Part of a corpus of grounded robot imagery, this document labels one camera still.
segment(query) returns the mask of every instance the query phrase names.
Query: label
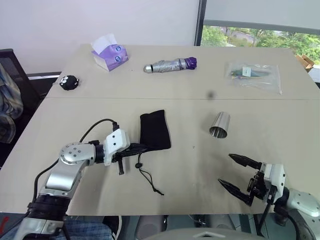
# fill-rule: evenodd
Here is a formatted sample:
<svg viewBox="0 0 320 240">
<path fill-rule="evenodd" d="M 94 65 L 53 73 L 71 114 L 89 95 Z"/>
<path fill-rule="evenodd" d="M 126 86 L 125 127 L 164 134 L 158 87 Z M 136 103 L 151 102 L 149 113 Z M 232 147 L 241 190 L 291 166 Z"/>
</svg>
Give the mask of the label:
<svg viewBox="0 0 320 240">
<path fill-rule="evenodd" d="M 242 67 L 242 76 L 251 77 L 251 67 L 243 66 Z"/>
</svg>

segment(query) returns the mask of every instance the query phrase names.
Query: purple tissue box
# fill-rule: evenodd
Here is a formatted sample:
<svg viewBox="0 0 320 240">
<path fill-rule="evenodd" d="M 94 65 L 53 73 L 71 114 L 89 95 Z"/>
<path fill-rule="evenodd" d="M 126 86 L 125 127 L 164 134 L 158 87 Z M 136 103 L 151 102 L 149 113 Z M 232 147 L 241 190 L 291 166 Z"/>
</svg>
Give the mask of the purple tissue box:
<svg viewBox="0 0 320 240">
<path fill-rule="evenodd" d="M 102 68 L 111 71 L 128 61 L 126 49 L 118 44 L 107 46 L 100 54 L 92 51 L 95 62 Z"/>
</svg>

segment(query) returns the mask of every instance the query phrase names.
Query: sneaker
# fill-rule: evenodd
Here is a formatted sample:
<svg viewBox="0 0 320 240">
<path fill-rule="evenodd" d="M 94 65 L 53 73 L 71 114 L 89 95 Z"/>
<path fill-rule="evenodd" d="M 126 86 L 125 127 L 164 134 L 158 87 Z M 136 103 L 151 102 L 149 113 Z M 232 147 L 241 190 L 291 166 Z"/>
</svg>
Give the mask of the sneaker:
<svg viewBox="0 0 320 240">
<path fill-rule="evenodd" d="M 122 216 L 105 216 L 102 223 L 111 229 L 113 240 L 118 240 L 122 228 Z"/>
</svg>

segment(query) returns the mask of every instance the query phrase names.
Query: black plush toy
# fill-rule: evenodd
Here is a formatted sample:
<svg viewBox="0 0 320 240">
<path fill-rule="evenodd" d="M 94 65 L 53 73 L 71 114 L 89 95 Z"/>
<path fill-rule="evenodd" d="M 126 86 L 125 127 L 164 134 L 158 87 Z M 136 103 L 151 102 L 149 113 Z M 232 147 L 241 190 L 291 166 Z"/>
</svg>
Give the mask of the black plush toy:
<svg viewBox="0 0 320 240">
<path fill-rule="evenodd" d="M 64 90 L 73 90 L 79 85 L 79 79 L 77 79 L 73 75 L 67 75 L 64 76 L 61 80 L 59 85 L 64 89 Z"/>
</svg>

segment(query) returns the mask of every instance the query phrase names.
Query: drawstring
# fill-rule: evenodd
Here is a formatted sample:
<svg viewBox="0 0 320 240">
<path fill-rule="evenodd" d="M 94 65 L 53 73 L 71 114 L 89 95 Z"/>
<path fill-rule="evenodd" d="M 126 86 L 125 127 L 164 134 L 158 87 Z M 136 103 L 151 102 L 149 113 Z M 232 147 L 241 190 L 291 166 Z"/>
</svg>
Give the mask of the drawstring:
<svg viewBox="0 0 320 240">
<path fill-rule="evenodd" d="M 142 153 L 143 153 L 143 152 L 140 152 L 140 153 L 139 153 L 139 155 L 138 155 L 138 163 L 135 164 L 135 167 L 136 167 L 137 169 L 139 169 L 139 172 L 142 174 L 142 176 L 144 176 L 144 178 L 149 182 L 149 184 L 151 185 L 153 191 L 156 192 L 156 193 L 158 193 L 158 194 L 160 194 L 161 196 L 164 196 L 164 194 L 163 194 L 161 191 L 159 191 L 158 189 L 155 188 L 151 174 L 150 174 L 149 172 L 141 169 L 141 167 L 143 166 L 143 164 L 140 163 L 140 157 L 141 157 L 141 154 L 142 154 Z"/>
</svg>

